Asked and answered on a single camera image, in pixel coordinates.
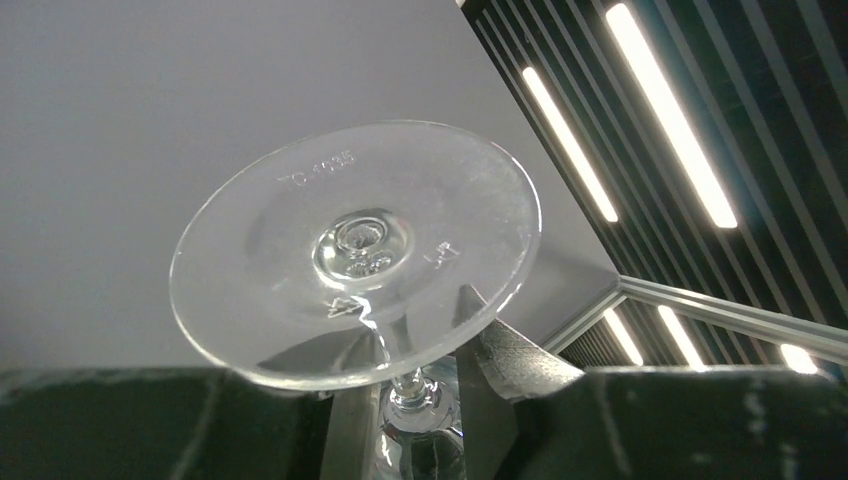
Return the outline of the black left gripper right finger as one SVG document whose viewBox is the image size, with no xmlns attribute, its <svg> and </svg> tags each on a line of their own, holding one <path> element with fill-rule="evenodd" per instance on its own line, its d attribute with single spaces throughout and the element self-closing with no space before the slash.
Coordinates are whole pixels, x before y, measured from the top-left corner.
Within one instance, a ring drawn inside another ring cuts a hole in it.
<svg viewBox="0 0 848 480">
<path fill-rule="evenodd" d="M 847 393 L 824 373 L 582 371 L 501 321 L 456 360 L 471 479 L 847 475 Z"/>
</svg>

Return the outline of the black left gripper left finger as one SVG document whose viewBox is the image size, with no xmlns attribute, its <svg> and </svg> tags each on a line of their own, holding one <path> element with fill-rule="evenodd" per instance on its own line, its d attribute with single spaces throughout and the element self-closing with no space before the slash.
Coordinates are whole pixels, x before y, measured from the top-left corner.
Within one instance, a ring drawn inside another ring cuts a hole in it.
<svg viewBox="0 0 848 480">
<path fill-rule="evenodd" d="M 363 391 L 298 393 L 218 368 L 1 375 L 5 479 L 368 479 Z"/>
</svg>

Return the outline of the clear wine glass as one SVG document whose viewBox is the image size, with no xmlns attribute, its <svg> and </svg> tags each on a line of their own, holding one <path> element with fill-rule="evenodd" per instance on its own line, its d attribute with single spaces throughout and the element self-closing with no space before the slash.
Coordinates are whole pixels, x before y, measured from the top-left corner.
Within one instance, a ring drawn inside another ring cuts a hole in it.
<svg viewBox="0 0 848 480">
<path fill-rule="evenodd" d="M 374 479 L 462 479 L 454 352 L 524 284 L 542 216 L 525 168 L 449 125 L 391 120 L 288 144 L 219 187 L 169 271 L 176 323 L 262 387 L 372 387 Z"/>
</svg>

